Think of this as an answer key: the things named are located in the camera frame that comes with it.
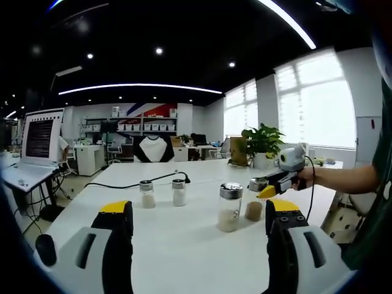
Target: small salt shaker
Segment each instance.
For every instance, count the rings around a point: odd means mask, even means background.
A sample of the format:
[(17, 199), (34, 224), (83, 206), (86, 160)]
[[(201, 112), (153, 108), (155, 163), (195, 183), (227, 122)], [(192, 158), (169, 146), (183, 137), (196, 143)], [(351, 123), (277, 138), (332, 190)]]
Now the small salt shaker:
[(171, 188), (173, 190), (173, 206), (184, 206), (185, 205), (185, 180), (174, 179), (171, 182)]
[(149, 180), (140, 182), (140, 193), (141, 193), (141, 205), (143, 208), (154, 208), (154, 187), (153, 182)]
[(265, 201), (257, 198), (257, 195), (266, 187), (267, 184), (268, 182), (265, 178), (252, 178), (249, 181), (249, 195), (251, 196), (251, 202), (249, 202), (246, 206), (245, 217), (252, 222), (258, 222), (262, 218)]

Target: human hand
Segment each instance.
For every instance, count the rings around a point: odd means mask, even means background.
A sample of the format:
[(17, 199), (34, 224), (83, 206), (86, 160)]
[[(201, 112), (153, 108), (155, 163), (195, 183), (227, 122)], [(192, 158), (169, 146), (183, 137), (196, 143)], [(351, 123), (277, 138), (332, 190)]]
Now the human hand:
[[(304, 168), (303, 170), (301, 170), (298, 173), (298, 177), (299, 177), (300, 180), (302, 180), (302, 181), (305, 180), (306, 181), (306, 187), (307, 188), (312, 187), (312, 185), (313, 185), (313, 178), (314, 178), (313, 177), (313, 168), (312, 167)], [(294, 190), (298, 190), (299, 184), (300, 184), (300, 181), (297, 181), (297, 183), (293, 183), (292, 184), (292, 188)]]

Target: window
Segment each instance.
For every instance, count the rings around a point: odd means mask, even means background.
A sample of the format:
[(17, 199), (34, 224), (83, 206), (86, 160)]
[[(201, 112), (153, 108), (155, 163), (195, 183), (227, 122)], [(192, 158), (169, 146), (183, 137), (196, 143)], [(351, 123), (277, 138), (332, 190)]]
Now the window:
[(258, 126), (256, 81), (253, 79), (226, 93), (224, 138), (239, 136), (246, 127)]
[(353, 101), (334, 50), (292, 61), (275, 77), (285, 142), (355, 148)]

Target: laptop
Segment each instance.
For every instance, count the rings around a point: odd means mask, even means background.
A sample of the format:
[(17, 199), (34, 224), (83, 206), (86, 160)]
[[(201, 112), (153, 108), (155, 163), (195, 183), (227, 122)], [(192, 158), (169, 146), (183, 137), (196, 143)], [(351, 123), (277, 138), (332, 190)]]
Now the laptop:
[(58, 169), (59, 135), (63, 108), (27, 113), (21, 159), (4, 169), (3, 180), (29, 192)]
[(208, 145), (207, 144), (206, 135), (194, 134), (192, 138), (194, 139), (194, 145), (195, 146), (205, 146), (205, 145)]

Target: human arm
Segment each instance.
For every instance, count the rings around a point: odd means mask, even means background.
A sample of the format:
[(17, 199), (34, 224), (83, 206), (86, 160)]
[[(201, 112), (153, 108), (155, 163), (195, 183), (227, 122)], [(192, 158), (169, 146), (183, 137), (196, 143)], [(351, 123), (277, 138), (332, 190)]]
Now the human arm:
[(59, 136), (59, 147), (61, 151), (61, 161), (64, 162), (67, 160), (67, 155), (69, 152), (69, 144), (65, 141), (62, 136)]
[[(315, 184), (348, 194), (364, 194), (374, 192), (380, 184), (376, 171), (372, 165), (351, 169), (314, 168)], [(306, 167), (298, 173), (299, 178), (306, 180), (306, 186), (313, 183), (313, 169)]]
[(62, 151), (62, 161), (66, 161), (67, 160), (67, 155), (69, 152), (69, 145), (67, 145), (67, 147)]

